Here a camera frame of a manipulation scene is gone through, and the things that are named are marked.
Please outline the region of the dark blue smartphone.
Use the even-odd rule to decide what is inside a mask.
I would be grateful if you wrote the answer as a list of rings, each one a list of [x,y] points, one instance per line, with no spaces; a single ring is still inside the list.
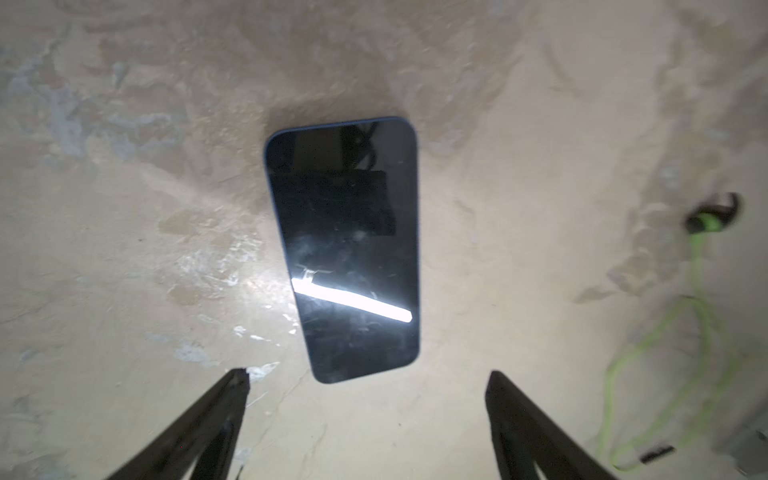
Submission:
[[[264,164],[314,378],[420,352],[418,140],[401,117],[287,128]]]

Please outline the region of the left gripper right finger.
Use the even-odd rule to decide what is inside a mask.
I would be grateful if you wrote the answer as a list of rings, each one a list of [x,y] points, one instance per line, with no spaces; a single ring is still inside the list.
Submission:
[[[501,478],[614,479],[498,370],[489,376],[485,405]]]

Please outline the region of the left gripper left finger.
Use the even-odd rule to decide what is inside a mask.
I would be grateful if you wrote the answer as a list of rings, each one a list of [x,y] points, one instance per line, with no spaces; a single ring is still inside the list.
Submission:
[[[110,478],[226,479],[249,391],[247,371],[230,370]]]

